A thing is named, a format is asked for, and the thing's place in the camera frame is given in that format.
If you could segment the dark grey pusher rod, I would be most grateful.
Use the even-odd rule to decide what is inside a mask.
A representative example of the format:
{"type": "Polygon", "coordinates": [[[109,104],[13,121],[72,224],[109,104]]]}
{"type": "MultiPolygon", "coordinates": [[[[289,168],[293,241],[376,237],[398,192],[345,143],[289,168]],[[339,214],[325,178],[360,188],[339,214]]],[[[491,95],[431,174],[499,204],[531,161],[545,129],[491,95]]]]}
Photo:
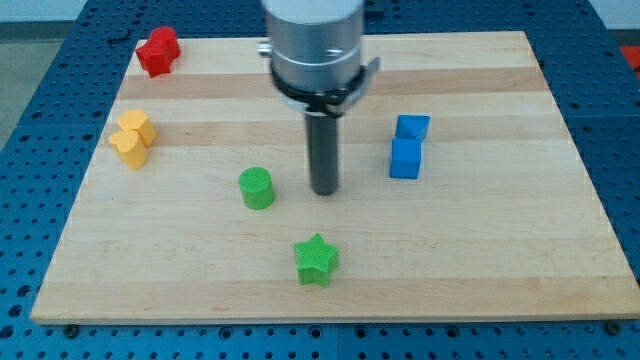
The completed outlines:
{"type": "Polygon", "coordinates": [[[338,188],[338,122],[306,114],[305,130],[312,190],[331,195],[338,188]]]}

